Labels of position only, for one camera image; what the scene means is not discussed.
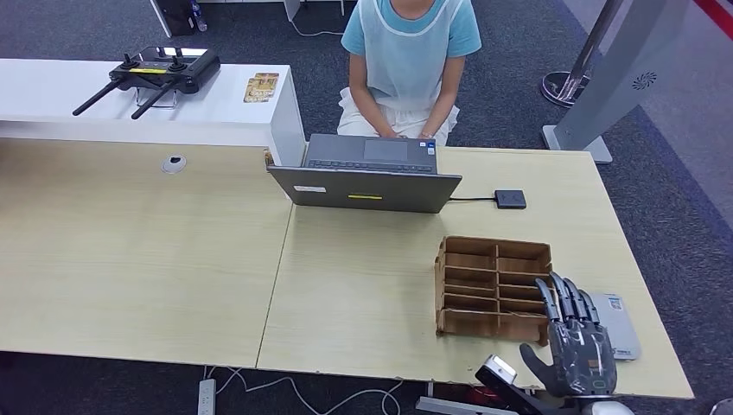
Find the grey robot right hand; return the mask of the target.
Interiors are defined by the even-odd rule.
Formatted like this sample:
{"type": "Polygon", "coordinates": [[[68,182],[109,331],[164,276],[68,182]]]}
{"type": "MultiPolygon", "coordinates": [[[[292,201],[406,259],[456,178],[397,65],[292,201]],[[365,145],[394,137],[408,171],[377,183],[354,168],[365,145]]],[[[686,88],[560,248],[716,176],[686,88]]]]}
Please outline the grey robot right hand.
{"type": "Polygon", "coordinates": [[[552,364],[540,360],[527,343],[519,346],[523,362],[554,397],[612,395],[617,385],[614,350],[595,304],[570,279],[553,271],[550,279],[552,289],[543,278],[534,283],[545,304],[552,364]]]}

